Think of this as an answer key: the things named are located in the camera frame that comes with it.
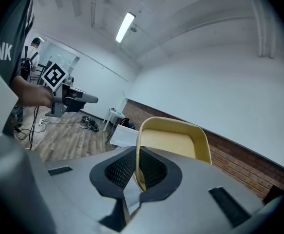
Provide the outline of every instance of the person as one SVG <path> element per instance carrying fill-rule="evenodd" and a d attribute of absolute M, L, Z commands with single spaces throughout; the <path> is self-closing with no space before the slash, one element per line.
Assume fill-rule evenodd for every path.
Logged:
<path fill-rule="evenodd" d="M 40 39 L 38 37 L 34 38 L 30 46 L 25 46 L 21 53 L 21 70 L 20 74 L 24 80 L 28 81 L 30 73 L 34 72 L 38 66 L 40 55 L 38 54 L 38 47 L 40 45 Z M 21 127 L 23 124 L 23 114 L 22 109 L 19 114 L 17 114 L 17 124 Z"/>
<path fill-rule="evenodd" d="M 52 90 L 41 85 L 30 84 L 20 75 L 21 52 L 34 21 L 32 0 L 4 0 L 2 3 L 0 6 L 0 75 L 18 96 L 17 105 L 51 108 Z M 5 124 L 3 133 L 14 136 L 10 118 Z"/>

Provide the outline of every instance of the fluorescent ceiling light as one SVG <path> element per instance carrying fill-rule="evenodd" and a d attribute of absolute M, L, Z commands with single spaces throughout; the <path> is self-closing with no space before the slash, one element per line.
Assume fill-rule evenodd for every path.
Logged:
<path fill-rule="evenodd" d="M 128 12 L 126 14 L 126 17 L 123 19 L 123 22 L 120 26 L 120 29 L 118 31 L 117 37 L 116 37 L 116 41 L 121 43 L 124 35 L 126 34 L 128 28 L 130 27 L 131 23 L 133 22 L 135 18 L 135 15 L 133 15 L 132 13 Z"/>
<path fill-rule="evenodd" d="M 43 40 L 41 37 L 39 37 L 41 41 L 45 42 L 45 40 Z"/>

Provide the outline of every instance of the yellow chair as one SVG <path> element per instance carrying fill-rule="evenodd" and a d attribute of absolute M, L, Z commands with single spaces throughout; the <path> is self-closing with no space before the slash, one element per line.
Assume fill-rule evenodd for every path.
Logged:
<path fill-rule="evenodd" d="M 200 127 L 180 120 L 151 117 L 142 123 L 136 143 L 135 175 L 143 191 L 144 178 L 139 168 L 141 146 L 165 150 L 212 164 L 208 140 Z"/>

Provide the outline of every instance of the wooden floor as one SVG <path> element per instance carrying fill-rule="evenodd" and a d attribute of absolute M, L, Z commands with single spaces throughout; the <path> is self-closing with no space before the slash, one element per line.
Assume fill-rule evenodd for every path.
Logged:
<path fill-rule="evenodd" d="M 30 129 L 33 123 L 34 107 L 24 109 L 24 122 L 20 129 Z M 46 118 L 45 113 L 50 109 L 46 107 L 40 107 L 36 122 L 35 131 L 45 132 L 34 133 L 33 147 L 35 147 L 42 139 L 43 141 L 33 150 L 40 154 L 43 161 L 63 160 L 78 158 L 84 156 L 90 156 L 95 154 L 104 153 L 115 149 L 110 143 L 105 145 L 107 135 L 111 131 L 109 125 L 106 132 L 103 132 L 104 125 L 99 119 L 94 119 L 98 125 L 99 131 L 92 132 L 80 127 L 79 121 L 85 114 L 79 113 L 65 113 L 61 118 L 48 117 L 46 121 L 56 122 L 39 126 L 39 119 Z M 64 124 L 65 122 L 76 122 L 75 124 Z M 24 138 L 25 135 L 18 133 L 18 137 Z M 29 137 L 24 140 L 16 139 L 25 147 L 29 148 Z"/>

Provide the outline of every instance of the brick wall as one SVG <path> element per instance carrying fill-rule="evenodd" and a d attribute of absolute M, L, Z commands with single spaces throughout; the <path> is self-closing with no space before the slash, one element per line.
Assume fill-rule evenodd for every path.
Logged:
<path fill-rule="evenodd" d="M 175 117 L 129 100 L 123 110 L 130 122 L 139 130 L 144 120 L 153 116 Z M 284 169 L 273 162 L 204 130 L 206 133 L 212 164 L 248 187 L 258 197 L 264 198 L 274 185 L 284 191 Z"/>

